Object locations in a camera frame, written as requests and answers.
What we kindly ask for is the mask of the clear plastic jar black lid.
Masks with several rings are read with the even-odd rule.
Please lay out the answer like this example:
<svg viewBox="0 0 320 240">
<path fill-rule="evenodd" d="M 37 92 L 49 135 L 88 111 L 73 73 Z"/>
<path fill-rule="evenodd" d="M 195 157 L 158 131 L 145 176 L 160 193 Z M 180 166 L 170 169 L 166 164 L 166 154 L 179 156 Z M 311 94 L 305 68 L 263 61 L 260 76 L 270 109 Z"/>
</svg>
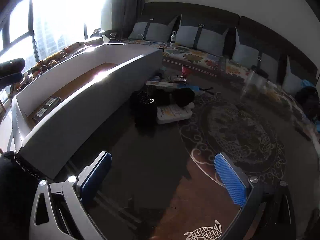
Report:
<svg viewBox="0 0 320 240">
<path fill-rule="evenodd" d="M 263 92 L 267 79 L 268 74 L 264 70 L 257 66 L 252 66 L 245 81 L 245 85 L 242 88 L 241 97 L 257 99 Z"/>
</svg>

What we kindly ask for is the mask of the brown sofa with floral cover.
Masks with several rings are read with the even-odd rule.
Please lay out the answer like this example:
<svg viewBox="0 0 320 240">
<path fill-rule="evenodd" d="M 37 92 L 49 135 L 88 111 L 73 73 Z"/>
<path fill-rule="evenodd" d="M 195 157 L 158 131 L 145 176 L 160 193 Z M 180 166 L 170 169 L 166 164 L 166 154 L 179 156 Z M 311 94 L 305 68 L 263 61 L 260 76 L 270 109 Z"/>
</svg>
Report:
<svg viewBox="0 0 320 240">
<path fill-rule="evenodd" d="M 271 105 L 280 114 L 284 115 L 287 112 L 292 112 L 297 121 L 308 119 L 302 108 L 296 102 L 295 95 L 286 93 L 281 87 L 286 73 L 288 56 L 293 57 L 300 62 L 304 61 L 314 68 L 317 68 L 316 65 L 295 45 L 270 28 L 250 18 L 205 5 L 179 2 L 149 2 L 144 4 L 142 13 L 136 22 L 139 20 L 147 21 L 150 18 L 154 18 L 155 21 L 165 23 L 174 16 L 177 16 L 177 20 L 172 30 L 172 32 L 176 31 L 177 33 L 181 15 L 188 15 L 196 18 L 210 18 L 228 25 L 229 29 L 225 37 L 223 55 L 215 56 L 204 51 L 180 46 L 177 43 L 174 48 L 171 48 L 171 37 L 168 42 L 130 40 L 129 37 L 124 40 L 130 43 L 161 48 L 163 49 L 164 57 L 168 60 L 174 60 L 202 72 L 209 72 L 217 81 L 220 81 L 225 85 L 242 88 L 245 85 L 250 69 L 243 67 L 232 60 L 235 50 L 236 28 L 239 28 L 280 51 L 277 78 L 276 80 L 267 79 L 260 100 Z M 319 124 L 319 113 L 313 123 Z"/>
</svg>

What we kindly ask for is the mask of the dark glitter cloth roll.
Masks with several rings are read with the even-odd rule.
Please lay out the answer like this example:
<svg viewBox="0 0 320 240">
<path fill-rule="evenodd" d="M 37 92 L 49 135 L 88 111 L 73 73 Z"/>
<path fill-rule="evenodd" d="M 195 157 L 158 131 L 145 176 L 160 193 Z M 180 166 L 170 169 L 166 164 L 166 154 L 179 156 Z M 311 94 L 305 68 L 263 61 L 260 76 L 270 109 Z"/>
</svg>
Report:
<svg viewBox="0 0 320 240">
<path fill-rule="evenodd" d="M 177 105 L 178 107 L 185 107 L 192 103 L 195 99 L 195 93 L 190 88 L 179 88 L 172 91 L 163 91 L 158 97 L 159 106 Z"/>
</svg>

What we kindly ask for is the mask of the grey cushion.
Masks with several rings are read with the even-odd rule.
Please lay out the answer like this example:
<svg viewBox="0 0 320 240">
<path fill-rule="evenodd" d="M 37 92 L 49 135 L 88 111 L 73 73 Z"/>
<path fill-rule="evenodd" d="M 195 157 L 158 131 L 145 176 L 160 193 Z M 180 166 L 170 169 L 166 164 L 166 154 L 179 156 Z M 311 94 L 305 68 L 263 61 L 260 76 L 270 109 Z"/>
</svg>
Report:
<svg viewBox="0 0 320 240">
<path fill-rule="evenodd" d="M 251 69 L 256 66 L 267 73 L 270 80 L 276 80 L 280 51 L 253 35 L 236 28 L 235 50 L 232 60 Z"/>
<path fill-rule="evenodd" d="M 222 56 L 228 29 L 228 25 L 210 18 L 181 15 L 176 43 L 215 56 Z"/>
<path fill-rule="evenodd" d="M 176 20 L 177 16 L 165 23 L 155 21 L 154 18 L 150 18 L 147 21 L 139 20 L 135 23 L 129 39 L 168 42 Z"/>
<path fill-rule="evenodd" d="M 315 87 L 316 74 L 317 68 L 288 56 L 286 73 L 281 87 L 286 93 L 295 95 L 303 87 Z"/>
</svg>

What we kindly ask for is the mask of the grey cushion far left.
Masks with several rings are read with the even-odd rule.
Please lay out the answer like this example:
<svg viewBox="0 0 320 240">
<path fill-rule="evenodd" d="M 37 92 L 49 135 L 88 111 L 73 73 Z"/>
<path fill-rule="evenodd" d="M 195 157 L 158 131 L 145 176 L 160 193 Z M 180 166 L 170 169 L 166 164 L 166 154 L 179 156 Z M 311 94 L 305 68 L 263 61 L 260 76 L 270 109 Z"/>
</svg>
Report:
<svg viewBox="0 0 320 240">
<path fill-rule="evenodd" d="M 176 20 L 177 16 L 165 23 L 155 21 L 154 18 L 150 18 L 147 21 L 139 20 L 135 23 L 129 39 L 168 42 Z"/>
</svg>

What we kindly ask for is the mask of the red foil pouch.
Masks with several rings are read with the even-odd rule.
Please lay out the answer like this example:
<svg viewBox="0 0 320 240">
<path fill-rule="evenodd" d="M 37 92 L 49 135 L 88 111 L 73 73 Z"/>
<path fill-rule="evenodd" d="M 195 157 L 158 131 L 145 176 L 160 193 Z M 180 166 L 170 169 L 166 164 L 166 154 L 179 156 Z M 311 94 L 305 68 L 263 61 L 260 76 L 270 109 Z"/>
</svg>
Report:
<svg viewBox="0 0 320 240">
<path fill-rule="evenodd" d="M 182 76 L 186 79 L 192 73 L 192 69 L 186 66 L 185 64 L 182 65 Z"/>
</svg>

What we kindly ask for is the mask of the black printed cardboard box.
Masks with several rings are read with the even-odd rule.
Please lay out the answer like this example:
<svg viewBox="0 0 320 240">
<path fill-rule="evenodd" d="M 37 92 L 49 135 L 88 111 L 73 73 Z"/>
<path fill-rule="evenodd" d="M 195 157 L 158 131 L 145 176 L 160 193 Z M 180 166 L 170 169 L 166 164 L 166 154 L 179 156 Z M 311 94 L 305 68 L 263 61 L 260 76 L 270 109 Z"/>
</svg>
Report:
<svg viewBox="0 0 320 240">
<path fill-rule="evenodd" d="M 37 124 L 39 123 L 45 116 L 47 116 L 57 105 L 62 102 L 60 97 L 49 98 L 44 105 L 36 111 L 33 115 L 32 120 Z"/>
</svg>

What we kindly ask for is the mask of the white cardboard sorting box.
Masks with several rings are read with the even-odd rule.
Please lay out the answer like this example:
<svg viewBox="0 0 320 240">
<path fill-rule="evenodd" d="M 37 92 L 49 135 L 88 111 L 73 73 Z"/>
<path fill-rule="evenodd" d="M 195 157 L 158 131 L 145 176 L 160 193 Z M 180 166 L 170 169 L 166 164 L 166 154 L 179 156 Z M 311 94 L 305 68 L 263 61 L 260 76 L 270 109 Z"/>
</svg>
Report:
<svg viewBox="0 0 320 240">
<path fill-rule="evenodd" d="M 11 103 L 17 159 L 33 174 L 53 179 L 90 135 L 162 66 L 163 50 L 106 43 L 48 70 Z M 33 115 L 49 98 L 57 105 L 39 123 Z"/>
</svg>

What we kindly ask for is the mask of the black lace cloth bundle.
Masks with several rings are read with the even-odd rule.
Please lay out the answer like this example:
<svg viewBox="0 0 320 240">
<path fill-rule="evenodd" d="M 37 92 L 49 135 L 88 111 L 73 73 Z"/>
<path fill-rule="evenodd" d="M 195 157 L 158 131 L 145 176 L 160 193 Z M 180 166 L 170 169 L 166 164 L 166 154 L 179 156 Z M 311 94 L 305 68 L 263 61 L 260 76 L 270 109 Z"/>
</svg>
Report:
<svg viewBox="0 0 320 240">
<path fill-rule="evenodd" d="M 135 128 L 141 136 L 154 137 L 157 129 L 157 106 L 154 98 L 146 91 L 131 94 L 130 111 Z"/>
</svg>

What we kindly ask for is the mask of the blue white toothpaste box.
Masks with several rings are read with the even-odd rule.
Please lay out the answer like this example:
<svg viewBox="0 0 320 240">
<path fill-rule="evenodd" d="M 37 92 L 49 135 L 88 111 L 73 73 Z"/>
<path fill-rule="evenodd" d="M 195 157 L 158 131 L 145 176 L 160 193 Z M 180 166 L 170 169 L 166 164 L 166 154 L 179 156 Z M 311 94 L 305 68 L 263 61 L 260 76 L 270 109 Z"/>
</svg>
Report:
<svg viewBox="0 0 320 240">
<path fill-rule="evenodd" d="M 152 80 L 146 81 L 145 84 L 147 86 L 156 86 L 156 87 L 162 87 L 162 88 L 177 88 L 178 87 L 178 84 L 176 84 L 176 83 L 152 81 Z"/>
</svg>

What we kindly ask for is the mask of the grey curtain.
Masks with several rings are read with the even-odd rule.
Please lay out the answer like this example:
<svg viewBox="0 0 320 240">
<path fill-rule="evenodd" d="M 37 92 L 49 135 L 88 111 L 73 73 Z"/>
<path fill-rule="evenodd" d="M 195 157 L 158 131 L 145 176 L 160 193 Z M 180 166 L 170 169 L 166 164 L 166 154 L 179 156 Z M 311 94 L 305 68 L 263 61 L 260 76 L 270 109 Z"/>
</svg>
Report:
<svg viewBox="0 0 320 240">
<path fill-rule="evenodd" d="M 128 38 L 142 13 L 145 0 L 111 0 L 111 29 L 116 39 Z"/>
</svg>

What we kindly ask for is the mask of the white pump bottle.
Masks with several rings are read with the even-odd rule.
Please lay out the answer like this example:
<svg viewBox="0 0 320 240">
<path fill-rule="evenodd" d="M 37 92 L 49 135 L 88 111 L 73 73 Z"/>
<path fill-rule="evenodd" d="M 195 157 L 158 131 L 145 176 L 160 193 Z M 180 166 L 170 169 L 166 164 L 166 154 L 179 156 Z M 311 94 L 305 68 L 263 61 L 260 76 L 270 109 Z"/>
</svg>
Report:
<svg viewBox="0 0 320 240">
<path fill-rule="evenodd" d="M 173 31 L 170 38 L 170 46 L 171 48 L 174 48 L 175 45 L 176 45 L 176 31 Z"/>
</svg>

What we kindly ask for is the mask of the grey cushion far right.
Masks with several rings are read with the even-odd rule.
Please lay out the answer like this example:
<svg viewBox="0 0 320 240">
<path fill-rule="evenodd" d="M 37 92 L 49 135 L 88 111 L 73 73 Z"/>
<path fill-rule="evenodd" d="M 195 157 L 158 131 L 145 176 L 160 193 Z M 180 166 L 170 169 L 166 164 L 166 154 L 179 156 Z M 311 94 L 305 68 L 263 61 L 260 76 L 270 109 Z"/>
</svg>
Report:
<svg viewBox="0 0 320 240">
<path fill-rule="evenodd" d="M 286 73 L 281 87 L 286 93 L 295 95 L 303 87 L 315 87 L 316 74 L 317 68 L 288 56 Z"/>
</svg>

